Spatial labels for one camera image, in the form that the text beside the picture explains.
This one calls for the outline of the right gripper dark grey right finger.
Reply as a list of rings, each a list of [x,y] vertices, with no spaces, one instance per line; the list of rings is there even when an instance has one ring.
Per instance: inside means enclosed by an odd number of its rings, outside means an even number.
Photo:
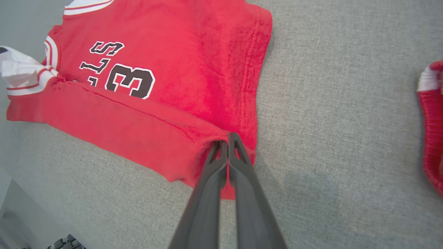
[[[239,249],[286,249],[250,157],[237,133],[228,136],[229,181],[235,189]]]

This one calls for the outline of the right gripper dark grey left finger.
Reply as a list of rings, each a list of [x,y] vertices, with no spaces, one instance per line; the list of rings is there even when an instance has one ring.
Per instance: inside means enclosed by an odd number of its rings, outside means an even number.
[[[216,141],[170,242],[170,249],[218,249],[220,191],[227,182],[228,148]]]

